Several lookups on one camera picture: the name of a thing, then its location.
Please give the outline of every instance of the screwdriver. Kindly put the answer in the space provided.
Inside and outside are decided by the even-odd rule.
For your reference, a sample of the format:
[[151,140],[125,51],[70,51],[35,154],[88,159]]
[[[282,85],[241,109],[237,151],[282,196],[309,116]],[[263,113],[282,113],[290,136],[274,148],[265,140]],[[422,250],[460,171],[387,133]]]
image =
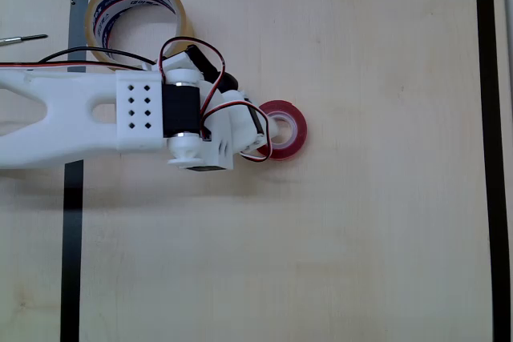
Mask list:
[[31,35],[31,36],[15,36],[13,38],[0,38],[0,46],[7,46],[8,44],[15,44],[25,42],[26,40],[44,39],[48,35]]

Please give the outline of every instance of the screwdriver tip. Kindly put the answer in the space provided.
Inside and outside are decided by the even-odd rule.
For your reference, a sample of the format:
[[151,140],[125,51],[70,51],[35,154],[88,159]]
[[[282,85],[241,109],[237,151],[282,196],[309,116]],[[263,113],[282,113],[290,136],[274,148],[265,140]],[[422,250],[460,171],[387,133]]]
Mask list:
[[22,41],[35,40],[35,39],[44,39],[44,38],[48,38],[48,35],[41,34],[41,35],[22,36]]

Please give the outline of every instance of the hole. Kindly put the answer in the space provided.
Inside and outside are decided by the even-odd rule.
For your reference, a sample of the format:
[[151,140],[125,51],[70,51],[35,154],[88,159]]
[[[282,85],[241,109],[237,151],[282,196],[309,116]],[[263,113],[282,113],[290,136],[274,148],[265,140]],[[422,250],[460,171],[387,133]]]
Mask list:
[[100,123],[115,123],[115,104],[102,103],[92,111],[93,118]]
[[0,136],[39,122],[46,116],[46,106],[43,103],[12,91],[0,89],[0,100]]
[[292,127],[289,122],[279,117],[274,117],[276,125],[278,125],[278,135],[273,138],[273,143],[283,144],[287,143],[292,138]]
[[[151,23],[150,34],[148,23]],[[135,4],[115,21],[109,46],[153,58],[155,52],[160,51],[162,42],[177,35],[176,24],[177,17],[165,6]],[[121,55],[114,55],[114,59],[125,64],[140,64],[137,59]]]

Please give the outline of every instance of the black tape line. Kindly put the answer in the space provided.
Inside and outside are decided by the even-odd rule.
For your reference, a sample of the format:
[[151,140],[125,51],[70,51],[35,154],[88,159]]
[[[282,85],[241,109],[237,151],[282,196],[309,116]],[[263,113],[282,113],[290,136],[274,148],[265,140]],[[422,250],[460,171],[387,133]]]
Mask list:
[[[83,10],[70,12],[70,46],[85,46]],[[494,0],[476,0],[483,145],[491,253],[493,340],[511,339],[510,259],[500,120]],[[61,341],[79,341],[83,163],[66,165],[63,226]]]
[[[74,0],[70,8],[68,47],[86,46],[83,21],[89,0]],[[68,55],[70,60],[84,60],[85,51]],[[69,72],[85,72],[86,67],[72,67]],[[83,161],[64,167],[63,265],[61,273],[62,342],[79,342],[80,276],[82,263]]]
[[490,232],[494,340],[511,338],[510,257],[500,121],[494,0],[477,0],[484,164]]
[[63,267],[61,337],[79,341],[80,275],[82,263],[83,161],[64,168]]

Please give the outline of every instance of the light wood surface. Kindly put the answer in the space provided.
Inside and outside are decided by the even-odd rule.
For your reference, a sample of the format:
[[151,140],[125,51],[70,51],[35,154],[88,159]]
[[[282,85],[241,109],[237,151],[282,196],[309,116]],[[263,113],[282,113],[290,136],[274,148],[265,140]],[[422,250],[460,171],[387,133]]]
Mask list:
[[[0,0],[2,34],[50,35],[0,59],[64,48],[68,1],[34,0],[41,18],[16,25],[24,8]],[[475,0],[182,1],[240,87],[294,103],[309,139],[233,172],[88,159],[81,340],[491,340]],[[41,114],[16,103],[0,118]],[[0,340],[59,340],[62,185],[62,167],[0,171]]]

